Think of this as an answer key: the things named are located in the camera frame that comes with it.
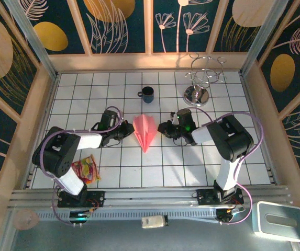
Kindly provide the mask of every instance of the white grid mat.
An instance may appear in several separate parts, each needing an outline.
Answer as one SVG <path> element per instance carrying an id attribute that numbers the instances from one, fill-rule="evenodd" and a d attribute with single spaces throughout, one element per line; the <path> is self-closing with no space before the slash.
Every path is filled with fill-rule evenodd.
<path id="1" fill-rule="evenodd" d="M 116 106 L 132 123 L 142 113 L 153 116 L 156 124 L 170 118 L 170 112 L 188 107 L 184 90 L 191 85 L 186 72 L 134 72 L 62 74 L 46 128 L 89 129 L 99 122 L 106 107 Z M 208 103 L 201 107 L 215 119 L 231 111 L 249 111 L 238 72 L 224 72 L 225 82 L 211 84 Z M 154 89 L 154 101 L 142 102 L 137 93 L 142 87 Z M 193 112 L 196 125 L 209 122 L 202 112 Z M 251 118 L 236 118 L 258 141 Z M 213 142 L 197 146 L 176 146 L 157 133 L 147 153 L 143 153 L 132 134 L 122 144 L 103 149 L 77 151 L 74 161 L 93 154 L 102 180 L 89 188 L 212 186 L 221 157 Z M 244 185 L 270 184 L 271 172 L 260 149 L 242 165 L 238 181 Z M 35 168 L 28 187 L 53 188 L 54 182 Z"/>

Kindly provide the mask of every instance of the snack bag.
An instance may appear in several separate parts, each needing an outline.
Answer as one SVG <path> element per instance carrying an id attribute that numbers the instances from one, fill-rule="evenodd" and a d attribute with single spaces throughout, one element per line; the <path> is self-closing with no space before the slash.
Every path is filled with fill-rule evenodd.
<path id="1" fill-rule="evenodd" d="M 87 158 L 74 162 L 72 164 L 72 169 L 75 171 L 79 179 L 86 184 L 90 184 L 93 181 L 101 179 L 97 171 L 95 158 L 92 154 Z"/>

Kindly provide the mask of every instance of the pink paper boat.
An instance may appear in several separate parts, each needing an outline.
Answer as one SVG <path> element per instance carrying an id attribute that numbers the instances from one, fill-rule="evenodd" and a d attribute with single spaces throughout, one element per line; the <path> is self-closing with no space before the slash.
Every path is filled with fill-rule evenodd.
<path id="1" fill-rule="evenodd" d="M 141 116 L 134 118 L 133 125 L 136 138 L 141 148 L 146 153 L 150 146 L 150 143 L 157 133 L 157 126 L 154 122 L 154 118 L 142 114 Z"/>

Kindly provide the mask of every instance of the chrome base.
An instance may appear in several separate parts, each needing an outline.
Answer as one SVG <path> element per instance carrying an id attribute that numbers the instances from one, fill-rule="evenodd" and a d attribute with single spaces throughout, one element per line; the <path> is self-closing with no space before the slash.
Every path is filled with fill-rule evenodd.
<path id="1" fill-rule="evenodd" d="M 204 106 L 209 100 L 209 93 L 205 88 L 192 85 L 185 90 L 183 100 L 191 106 Z"/>

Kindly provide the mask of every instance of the black mug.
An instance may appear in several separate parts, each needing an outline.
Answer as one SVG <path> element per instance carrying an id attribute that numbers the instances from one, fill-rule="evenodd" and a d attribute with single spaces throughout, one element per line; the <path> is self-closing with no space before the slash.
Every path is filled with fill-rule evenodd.
<path id="1" fill-rule="evenodd" d="M 138 97 L 141 97 L 145 103 L 149 104 L 154 99 L 154 90 L 150 86 L 144 87 L 141 92 L 138 93 Z"/>

